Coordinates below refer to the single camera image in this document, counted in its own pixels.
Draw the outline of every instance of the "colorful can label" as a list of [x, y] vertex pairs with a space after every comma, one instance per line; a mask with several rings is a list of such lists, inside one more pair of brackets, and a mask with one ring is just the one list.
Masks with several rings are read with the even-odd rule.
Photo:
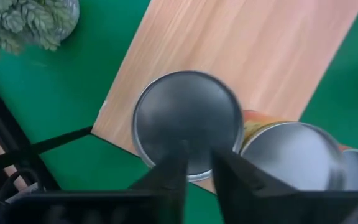
[[[244, 147], [249, 139], [259, 131], [274, 124], [289, 122], [253, 110], [243, 110], [242, 115], [244, 118], [244, 141], [242, 142], [242, 147]], [[349, 146], [344, 145], [340, 145], [339, 148], [341, 151], [350, 149]]]

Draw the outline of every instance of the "wooden board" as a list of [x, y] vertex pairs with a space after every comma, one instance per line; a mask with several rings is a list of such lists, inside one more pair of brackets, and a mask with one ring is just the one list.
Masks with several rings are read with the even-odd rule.
[[358, 0], [152, 0], [93, 133], [136, 154], [134, 105], [178, 70], [220, 78], [244, 109], [298, 120], [357, 13]]

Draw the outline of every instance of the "black cable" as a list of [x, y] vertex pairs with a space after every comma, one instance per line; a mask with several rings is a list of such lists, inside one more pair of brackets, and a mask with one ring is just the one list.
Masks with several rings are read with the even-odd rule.
[[38, 184], [38, 189], [44, 190], [44, 185], [41, 183], [41, 180], [38, 178], [38, 175], [37, 175], [37, 173], [35, 173], [34, 170], [20, 169], [20, 170], [16, 171], [15, 173], [13, 173], [10, 177], [8, 177], [8, 179], [5, 181], [4, 185], [1, 187], [1, 190], [0, 190], [0, 200], [1, 201], [5, 201], [7, 191], [9, 190], [10, 187], [13, 186], [14, 181], [23, 174], [29, 174]]

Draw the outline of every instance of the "green surface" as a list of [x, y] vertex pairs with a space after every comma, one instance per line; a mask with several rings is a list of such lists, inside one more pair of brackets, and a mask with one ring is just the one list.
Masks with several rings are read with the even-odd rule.
[[[94, 123], [148, 3], [81, 0], [79, 25], [58, 52], [2, 55], [0, 95], [32, 142]], [[301, 120], [358, 147], [358, 19]], [[139, 158], [93, 136], [42, 159], [64, 189], [122, 189], [147, 171]], [[189, 186], [186, 222], [221, 223], [215, 196]]]

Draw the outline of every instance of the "potted plant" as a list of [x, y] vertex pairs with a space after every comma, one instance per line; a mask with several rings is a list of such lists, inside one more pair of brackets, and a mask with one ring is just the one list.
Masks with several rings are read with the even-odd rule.
[[0, 0], [0, 49], [18, 54], [24, 44], [56, 50], [76, 26], [78, 0]]

